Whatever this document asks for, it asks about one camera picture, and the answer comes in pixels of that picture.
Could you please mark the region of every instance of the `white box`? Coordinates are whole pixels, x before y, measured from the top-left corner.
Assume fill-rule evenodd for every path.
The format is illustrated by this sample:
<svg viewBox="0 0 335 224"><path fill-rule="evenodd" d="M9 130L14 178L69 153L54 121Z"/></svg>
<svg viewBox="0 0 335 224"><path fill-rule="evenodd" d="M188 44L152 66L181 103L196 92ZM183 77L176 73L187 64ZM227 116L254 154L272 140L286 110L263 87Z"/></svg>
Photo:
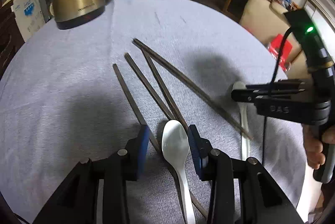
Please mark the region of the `white box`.
<svg viewBox="0 0 335 224"><path fill-rule="evenodd" d="M25 42L45 24L39 0L13 0L11 9Z"/></svg>

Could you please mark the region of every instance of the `white ceramic spoon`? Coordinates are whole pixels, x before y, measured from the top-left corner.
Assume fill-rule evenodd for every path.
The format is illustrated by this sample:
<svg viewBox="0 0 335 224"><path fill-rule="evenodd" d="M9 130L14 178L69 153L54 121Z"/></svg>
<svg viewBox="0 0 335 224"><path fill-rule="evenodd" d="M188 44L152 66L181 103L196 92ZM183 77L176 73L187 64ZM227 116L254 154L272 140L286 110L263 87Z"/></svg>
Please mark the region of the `white ceramic spoon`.
<svg viewBox="0 0 335 224"><path fill-rule="evenodd" d="M185 161L189 151L188 138L182 124L176 120L167 122L162 137L163 156L173 166L178 175L186 223L195 224L193 205L185 173Z"/></svg>
<svg viewBox="0 0 335 224"><path fill-rule="evenodd" d="M242 81L237 81L232 86L232 89L246 89L246 85ZM247 120L247 104L245 102L237 102L238 106L240 107L240 114L241 114L241 127L244 128L247 132L249 132L248 120ZM247 158L250 157L250 139L242 133L241 137L242 147L241 147L241 154L242 160L245 161Z"/></svg>

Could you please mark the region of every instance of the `white tablecloth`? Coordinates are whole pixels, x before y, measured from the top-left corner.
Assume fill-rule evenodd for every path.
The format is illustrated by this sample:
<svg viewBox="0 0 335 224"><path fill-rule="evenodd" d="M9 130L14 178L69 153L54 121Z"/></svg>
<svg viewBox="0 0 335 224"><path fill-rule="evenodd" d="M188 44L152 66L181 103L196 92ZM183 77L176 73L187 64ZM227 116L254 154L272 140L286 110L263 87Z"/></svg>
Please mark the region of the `white tablecloth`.
<svg viewBox="0 0 335 224"><path fill-rule="evenodd" d="M0 81L0 191L32 222L83 157L108 157L138 133L138 122L114 74L117 63L152 132L167 121L123 55L129 52L164 100L136 37L192 79L239 121L232 84L270 81L275 60L250 33L223 14L189 0L112 0L103 15L70 30L48 22L16 54ZM230 157L241 158L241 136L167 70L157 68L188 124ZM282 71L278 78L284 78ZM261 160L263 117L248 107ZM301 126L269 119L266 169L294 205L305 153ZM189 186L208 206L210 185L186 163ZM149 144L145 170L128 182L131 223L183 223L173 178ZM236 184L236 200L239 200ZM195 209L197 223L204 218Z"/></svg>

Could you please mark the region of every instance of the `finger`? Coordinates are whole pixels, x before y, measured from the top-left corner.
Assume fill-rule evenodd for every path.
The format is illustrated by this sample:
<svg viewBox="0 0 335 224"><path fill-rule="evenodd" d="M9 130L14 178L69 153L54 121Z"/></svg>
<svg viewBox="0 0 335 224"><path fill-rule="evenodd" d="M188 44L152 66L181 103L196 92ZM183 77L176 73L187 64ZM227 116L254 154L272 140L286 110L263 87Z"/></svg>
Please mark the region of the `finger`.
<svg viewBox="0 0 335 224"><path fill-rule="evenodd" d="M318 139L311 136L304 138L304 148L309 152L321 153L323 150L323 145Z"/></svg>
<svg viewBox="0 0 335 224"><path fill-rule="evenodd" d="M307 152L307 159L315 164L323 165L326 161L326 157L323 153Z"/></svg>
<svg viewBox="0 0 335 224"><path fill-rule="evenodd" d="M322 135L322 141L327 144L335 144L335 126L328 128Z"/></svg>
<svg viewBox="0 0 335 224"><path fill-rule="evenodd" d="M319 164L315 164L315 163L312 163L310 161L307 161L308 165L310 167L312 167L313 169L319 169L320 168L320 165Z"/></svg>
<svg viewBox="0 0 335 224"><path fill-rule="evenodd" d="M302 124L302 127L303 127L303 134L304 134L304 137L305 137L306 135L312 135L312 132L311 132L310 129L309 129L309 125L303 125L303 124Z"/></svg>

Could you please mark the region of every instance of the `beige sofa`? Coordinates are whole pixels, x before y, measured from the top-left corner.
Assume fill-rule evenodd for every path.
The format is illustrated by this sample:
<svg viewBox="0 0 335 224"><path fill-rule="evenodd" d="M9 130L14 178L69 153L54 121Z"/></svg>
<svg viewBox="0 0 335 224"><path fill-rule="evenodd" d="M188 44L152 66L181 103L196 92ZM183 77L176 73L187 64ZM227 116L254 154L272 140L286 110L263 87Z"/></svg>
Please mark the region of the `beige sofa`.
<svg viewBox="0 0 335 224"><path fill-rule="evenodd" d="M277 2L268 0L248 0L240 25L267 46L278 34L284 35L290 27L283 13L287 10ZM292 50L287 58L291 68L286 72L288 78L310 78L307 72L305 55L292 34L288 40Z"/></svg>

